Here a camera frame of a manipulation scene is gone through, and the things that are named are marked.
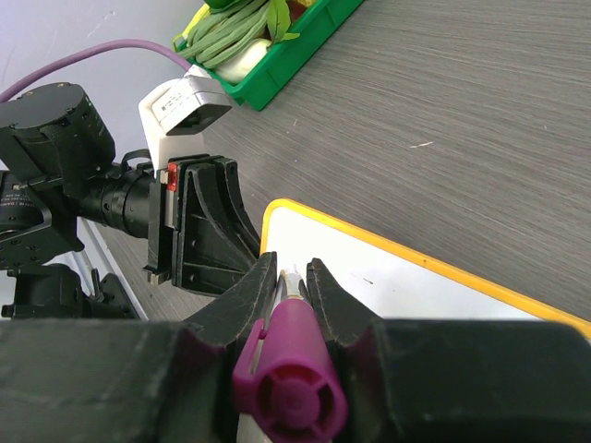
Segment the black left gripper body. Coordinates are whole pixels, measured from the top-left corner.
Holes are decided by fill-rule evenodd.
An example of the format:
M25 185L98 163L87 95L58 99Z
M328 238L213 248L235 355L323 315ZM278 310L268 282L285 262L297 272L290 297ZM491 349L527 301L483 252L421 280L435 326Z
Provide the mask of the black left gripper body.
M170 160L163 169L155 172L150 185L148 255L143 268L149 284L165 281L179 284L182 281L183 238L179 219L182 164L181 159Z

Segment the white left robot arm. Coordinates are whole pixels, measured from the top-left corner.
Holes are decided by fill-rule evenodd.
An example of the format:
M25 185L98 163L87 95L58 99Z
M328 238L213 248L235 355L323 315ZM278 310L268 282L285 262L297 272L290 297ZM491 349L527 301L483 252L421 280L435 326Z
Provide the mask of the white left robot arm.
M148 243L152 284L218 296L250 270L259 236L244 207L237 164L203 153L203 131L230 110L214 81L185 78L154 90L139 111L148 146L122 158L86 91L30 90L1 106L1 268L16 281L1 315L136 318L114 274L79 275L58 256L79 252L79 220Z

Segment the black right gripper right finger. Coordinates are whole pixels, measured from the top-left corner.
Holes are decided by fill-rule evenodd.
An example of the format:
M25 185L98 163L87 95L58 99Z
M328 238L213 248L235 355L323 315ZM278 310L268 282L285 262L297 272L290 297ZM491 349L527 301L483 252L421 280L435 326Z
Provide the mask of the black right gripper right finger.
M349 414L342 442L586 442L590 345L532 320L386 319L320 259L308 294Z

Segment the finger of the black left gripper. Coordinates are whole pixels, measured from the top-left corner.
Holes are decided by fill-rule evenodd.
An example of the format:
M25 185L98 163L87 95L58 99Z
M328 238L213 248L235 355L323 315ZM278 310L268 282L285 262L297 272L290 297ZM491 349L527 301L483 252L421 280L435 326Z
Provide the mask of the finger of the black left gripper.
M233 231L240 238L248 253L254 258L258 258L260 238L247 214L242 198L237 162L232 159L221 158L216 161L216 166L219 168L222 177L223 207L233 226Z
M179 182L182 281L173 286L207 296L219 296L230 289L258 260L236 236L225 212L217 160L183 161Z

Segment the yellow framed whiteboard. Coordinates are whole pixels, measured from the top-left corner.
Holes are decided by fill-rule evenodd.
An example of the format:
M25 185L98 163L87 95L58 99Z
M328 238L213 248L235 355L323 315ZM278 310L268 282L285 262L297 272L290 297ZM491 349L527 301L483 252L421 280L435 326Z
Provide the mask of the yellow framed whiteboard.
M590 323L289 198L272 201L261 251L280 269L324 260L335 280L384 318L558 321L585 337Z

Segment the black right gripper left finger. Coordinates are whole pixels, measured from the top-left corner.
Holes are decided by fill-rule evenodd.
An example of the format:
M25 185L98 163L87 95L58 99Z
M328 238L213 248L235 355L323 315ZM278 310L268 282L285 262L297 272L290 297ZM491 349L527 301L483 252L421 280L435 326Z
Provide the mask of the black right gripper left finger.
M263 254L182 322L9 320L1 325L5 442L233 442L231 374L271 300Z

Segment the magenta whiteboard marker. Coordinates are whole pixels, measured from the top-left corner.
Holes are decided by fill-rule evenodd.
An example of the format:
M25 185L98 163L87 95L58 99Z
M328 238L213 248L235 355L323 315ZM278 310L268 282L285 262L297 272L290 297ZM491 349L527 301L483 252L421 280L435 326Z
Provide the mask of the magenta whiteboard marker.
M348 404L307 286L282 269L271 311L255 321L232 374L236 409L272 442L330 442Z

